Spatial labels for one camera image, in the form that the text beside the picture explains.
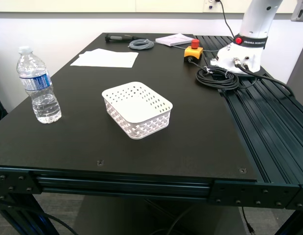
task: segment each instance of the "plastic water bottle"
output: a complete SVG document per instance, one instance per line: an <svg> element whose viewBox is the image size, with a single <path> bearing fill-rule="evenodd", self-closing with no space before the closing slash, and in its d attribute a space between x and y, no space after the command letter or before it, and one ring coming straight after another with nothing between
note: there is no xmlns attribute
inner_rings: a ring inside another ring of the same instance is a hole
<svg viewBox="0 0 303 235"><path fill-rule="evenodd" d="M33 54L30 47L20 47L21 57L17 72L26 93L32 99L36 118L41 123L52 123L61 116L61 109L53 93L53 86L44 62Z"/></svg>

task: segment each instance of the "bottle cap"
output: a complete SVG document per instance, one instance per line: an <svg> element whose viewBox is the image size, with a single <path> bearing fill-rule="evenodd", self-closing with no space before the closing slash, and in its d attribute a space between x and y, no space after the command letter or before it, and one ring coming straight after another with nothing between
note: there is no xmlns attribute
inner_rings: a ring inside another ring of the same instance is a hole
<svg viewBox="0 0 303 235"><path fill-rule="evenodd" d="M31 52L33 52L33 50L28 46L19 47L19 54L26 54Z"/></svg>

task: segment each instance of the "notepad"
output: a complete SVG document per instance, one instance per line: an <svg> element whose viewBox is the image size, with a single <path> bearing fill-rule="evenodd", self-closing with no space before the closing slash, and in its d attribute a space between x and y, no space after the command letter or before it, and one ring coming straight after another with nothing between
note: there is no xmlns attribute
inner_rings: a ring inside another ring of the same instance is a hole
<svg viewBox="0 0 303 235"><path fill-rule="evenodd" d="M137 52L115 52L96 49L80 54L79 58L71 66L131 68L137 56Z"/></svg>
<svg viewBox="0 0 303 235"><path fill-rule="evenodd" d="M163 37L163 38L157 38L156 42L171 47L171 46L191 43L191 40L193 40L193 38L187 37L187 36L179 33L179 34L174 34L174 35Z"/></svg>

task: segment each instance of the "coiled gray cable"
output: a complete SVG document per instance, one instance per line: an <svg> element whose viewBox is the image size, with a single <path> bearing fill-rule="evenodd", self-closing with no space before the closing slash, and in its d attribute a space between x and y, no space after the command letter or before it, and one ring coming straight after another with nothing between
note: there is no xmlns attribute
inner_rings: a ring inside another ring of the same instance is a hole
<svg viewBox="0 0 303 235"><path fill-rule="evenodd" d="M128 47L135 50L145 50L153 48L154 45L154 42L148 39L137 39L131 41Z"/></svg>

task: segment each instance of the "bottle label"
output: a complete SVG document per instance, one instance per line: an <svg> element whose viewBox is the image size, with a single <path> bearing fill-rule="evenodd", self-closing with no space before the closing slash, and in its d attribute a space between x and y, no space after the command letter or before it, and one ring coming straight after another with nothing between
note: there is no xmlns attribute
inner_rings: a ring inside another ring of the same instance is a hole
<svg viewBox="0 0 303 235"><path fill-rule="evenodd" d="M23 86L25 87L25 90L27 91L42 90L44 88L49 87L52 84L48 72L39 77L31 77L31 78L20 77L20 79L21 82L23 83Z"/></svg>

